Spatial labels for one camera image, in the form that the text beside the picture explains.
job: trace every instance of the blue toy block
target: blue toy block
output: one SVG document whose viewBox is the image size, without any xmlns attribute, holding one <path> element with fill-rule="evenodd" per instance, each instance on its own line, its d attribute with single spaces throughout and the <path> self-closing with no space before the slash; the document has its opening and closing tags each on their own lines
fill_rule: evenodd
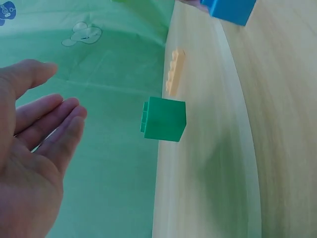
<svg viewBox="0 0 317 238">
<path fill-rule="evenodd" d="M 178 142 L 185 127 L 185 102 L 150 97 L 144 103 L 141 132 L 145 138 Z"/>
<path fill-rule="evenodd" d="M 210 16 L 245 26 L 257 0 L 201 0 Z"/>
</svg>

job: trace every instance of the yellow toy block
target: yellow toy block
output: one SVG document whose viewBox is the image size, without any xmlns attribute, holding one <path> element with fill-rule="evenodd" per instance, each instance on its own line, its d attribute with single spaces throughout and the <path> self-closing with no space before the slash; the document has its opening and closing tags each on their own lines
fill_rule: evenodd
<svg viewBox="0 0 317 238">
<path fill-rule="evenodd" d="M 177 89 L 182 74 L 185 61 L 185 52 L 182 49 L 176 49 L 172 53 L 172 61 L 170 62 L 170 70 L 168 72 L 168 80 L 166 82 L 166 91 L 172 97 L 177 94 Z"/>
</svg>

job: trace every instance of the hand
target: hand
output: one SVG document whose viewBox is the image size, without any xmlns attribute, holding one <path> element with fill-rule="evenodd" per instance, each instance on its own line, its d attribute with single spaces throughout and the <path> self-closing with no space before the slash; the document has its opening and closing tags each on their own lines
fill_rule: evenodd
<svg viewBox="0 0 317 238">
<path fill-rule="evenodd" d="M 35 60 L 0 68 L 1 238 L 44 238 L 59 212 L 63 177 L 87 111 L 58 94 L 15 109 L 16 99 L 56 70 Z"/>
<path fill-rule="evenodd" d="M 200 0 L 179 0 L 185 4 L 188 4 L 188 5 L 191 5 L 191 6 L 194 6 L 196 8 L 198 8 L 199 10 L 202 10 L 204 12 L 208 12 L 208 8 L 204 5 L 201 5 L 200 4 Z"/>
</svg>

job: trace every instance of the toy block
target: toy block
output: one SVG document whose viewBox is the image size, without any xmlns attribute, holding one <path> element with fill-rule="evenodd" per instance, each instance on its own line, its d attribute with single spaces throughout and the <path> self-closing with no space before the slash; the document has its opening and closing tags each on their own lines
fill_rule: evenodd
<svg viewBox="0 0 317 238">
<path fill-rule="evenodd" d="M 177 94 L 177 89 L 182 74 L 185 61 L 185 52 L 181 49 L 176 49 L 172 53 L 172 61 L 168 72 L 168 80 L 166 82 L 166 91 L 172 97 Z"/>
<path fill-rule="evenodd" d="M 150 97 L 143 105 L 141 132 L 145 138 L 178 142 L 186 123 L 185 102 Z"/>
<path fill-rule="evenodd" d="M 256 0 L 201 0 L 213 17 L 245 26 Z"/>
</svg>

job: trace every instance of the blue cartoon print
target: blue cartoon print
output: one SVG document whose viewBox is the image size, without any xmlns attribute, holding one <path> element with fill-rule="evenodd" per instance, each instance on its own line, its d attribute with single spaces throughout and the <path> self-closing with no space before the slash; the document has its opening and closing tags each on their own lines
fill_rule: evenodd
<svg viewBox="0 0 317 238">
<path fill-rule="evenodd" d="M 97 42 L 102 35 L 102 30 L 99 27 L 88 27 L 85 22 L 79 22 L 73 27 L 73 35 L 64 40 L 64 46 L 73 46 L 77 42 L 85 44 L 93 44 Z"/>
<path fill-rule="evenodd" d="M 0 4 L 0 26 L 3 26 L 5 20 L 13 20 L 16 16 L 15 5 L 11 1 Z"/>
</svg>

